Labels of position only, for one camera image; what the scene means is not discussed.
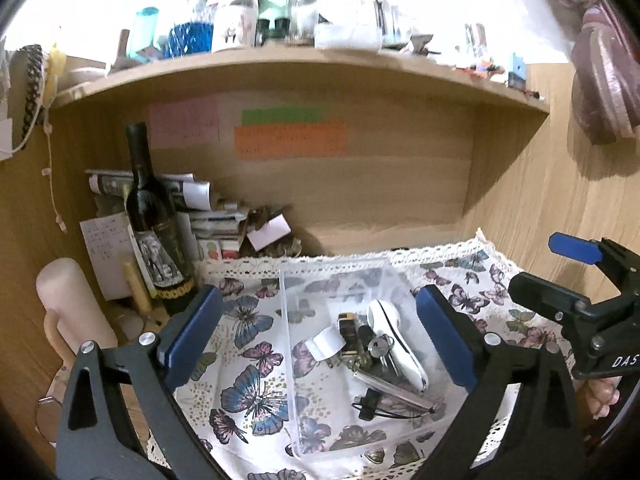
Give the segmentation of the person's hand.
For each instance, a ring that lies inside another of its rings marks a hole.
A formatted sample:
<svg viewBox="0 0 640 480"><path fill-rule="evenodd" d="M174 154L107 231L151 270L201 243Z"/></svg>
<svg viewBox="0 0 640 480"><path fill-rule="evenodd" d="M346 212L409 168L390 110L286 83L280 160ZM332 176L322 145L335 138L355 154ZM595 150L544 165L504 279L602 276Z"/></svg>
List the person's hand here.
<svg viewBox="0 0 640 480"><path fill-rule="evenodd" d="M620 377L589 379L582 385L585 404L593 419L608 416L613 405L620 400Z"/></svg>

